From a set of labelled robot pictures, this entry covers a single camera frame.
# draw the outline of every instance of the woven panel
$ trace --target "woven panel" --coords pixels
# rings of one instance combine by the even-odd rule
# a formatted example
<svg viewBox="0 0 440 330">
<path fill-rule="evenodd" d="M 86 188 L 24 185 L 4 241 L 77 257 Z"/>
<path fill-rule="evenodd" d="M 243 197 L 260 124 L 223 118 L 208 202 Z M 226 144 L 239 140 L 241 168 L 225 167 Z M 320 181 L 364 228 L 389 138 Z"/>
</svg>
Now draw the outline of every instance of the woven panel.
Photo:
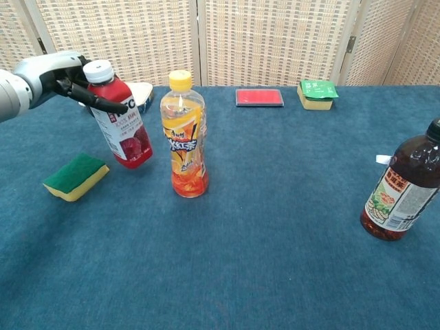
<svg viewBox="0 0 440 330">
<path fill-rule="evenodd" d="M 372 0 L 347 85 L 381 85 L 400 42 L 413 0 Z"/>
<path fill-rule="evenodd" d="M 168 73 L 194 74 L 189 1 L 37 0 L 57 50 L 109 59 L 126 81 L 167 85 Z"/>
<path fill-rule="evenodd" d="M 37 55 L 13 2 L 0 3 L 0 69 L 9 71 L 24 58 Z"/>
<path fill-rule="evenodd" d="M 390 73 L 393 85 L 440 85 L 440 6 L 422 4 L 403 45 L 398 64 Z"/>
<path fill-rule="evenodd" d="M 349 3 L 206 0 L 202 28 L 208 84 L 297 85 L 305 78 L 329 79 Z"/>
</svg>

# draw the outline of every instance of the plastic bottle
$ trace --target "plastic bottle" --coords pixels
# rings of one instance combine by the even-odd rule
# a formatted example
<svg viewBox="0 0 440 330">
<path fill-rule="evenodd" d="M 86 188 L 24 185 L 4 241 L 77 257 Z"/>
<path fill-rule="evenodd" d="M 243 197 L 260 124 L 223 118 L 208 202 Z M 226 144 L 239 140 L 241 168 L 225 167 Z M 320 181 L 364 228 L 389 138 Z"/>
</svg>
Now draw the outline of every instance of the plastic bottle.
<svg viewBox="0 0 440 330">
<path fill-rule="evenodd" d="M 203 97 L 191 89 L 191 73 L 172 71 L 171 91 L 160 102 L 164 134 L 171 145 L 171 184 L 182 197 L 197 197 L 208 187 L 204 162 L 206 111 Z"/>
<path fill-rule="evenodd" d="M 137 168 L 153 154 L 150 140 L 129 87 L 115 77 L 108 60 L 94 60 L 83 67 L 88 90 L 107 100 L 124 103 L 123 114 L 91 109 L 116 160 L 127 168 Z"/>
<path fill-rule="evenodd" d="M 440 187 L 440 118 L 425 135 L 397 148 L 389 167 L 362 211 L 360 220 L 373 236 L 402 238 Z"/>
</svg>

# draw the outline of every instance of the robotic arm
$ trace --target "robotic arm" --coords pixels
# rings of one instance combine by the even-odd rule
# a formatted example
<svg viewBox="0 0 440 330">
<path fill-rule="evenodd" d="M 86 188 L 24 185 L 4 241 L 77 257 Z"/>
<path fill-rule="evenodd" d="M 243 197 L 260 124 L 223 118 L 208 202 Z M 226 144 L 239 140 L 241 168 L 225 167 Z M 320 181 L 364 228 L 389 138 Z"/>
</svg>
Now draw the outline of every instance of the robotic arm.
<svg viewBox="0 0 440 330">
<path fill-rule="evenodd" d="M 36 108 L 56 94 L 109 113 L 126 113 L 127 106 L 99 98 L 87 90 L 78 52 L 64 51 L 22 60 L 13 73 L 0 69 L 0 122 Z"/>
</svg>

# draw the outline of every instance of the black bottle cap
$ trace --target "black bottle cap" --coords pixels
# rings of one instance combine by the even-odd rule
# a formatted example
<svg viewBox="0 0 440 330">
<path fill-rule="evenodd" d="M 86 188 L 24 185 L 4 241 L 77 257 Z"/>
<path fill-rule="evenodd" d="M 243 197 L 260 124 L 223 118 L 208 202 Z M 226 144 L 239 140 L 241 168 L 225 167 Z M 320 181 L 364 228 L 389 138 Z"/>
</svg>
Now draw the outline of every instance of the black bottle cap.
<svg viewBox="0 0 440 330">
<path fill-rule="evenodd" d="M 426 135 L 431 140 L 440 143 L 440 118 L 435 118 L 428 127 Z"/>
</svg>

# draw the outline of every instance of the green and yellow sponge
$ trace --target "green and yellow sponge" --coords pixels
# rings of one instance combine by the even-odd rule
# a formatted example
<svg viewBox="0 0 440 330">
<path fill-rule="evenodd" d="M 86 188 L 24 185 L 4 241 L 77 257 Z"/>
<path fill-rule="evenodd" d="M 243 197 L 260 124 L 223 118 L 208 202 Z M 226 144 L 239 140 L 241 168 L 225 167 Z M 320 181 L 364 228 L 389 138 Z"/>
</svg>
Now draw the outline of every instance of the green and yellow sponge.
<svg viewBox="0 0 440 330">
<path fill-rule="evenodd" d="M 43 185 L 54 196 L 65 201 L 76 201 L 108 172 L 109 168 L 102 160 L 81 153 L 44 180 Z"/>
</svg>

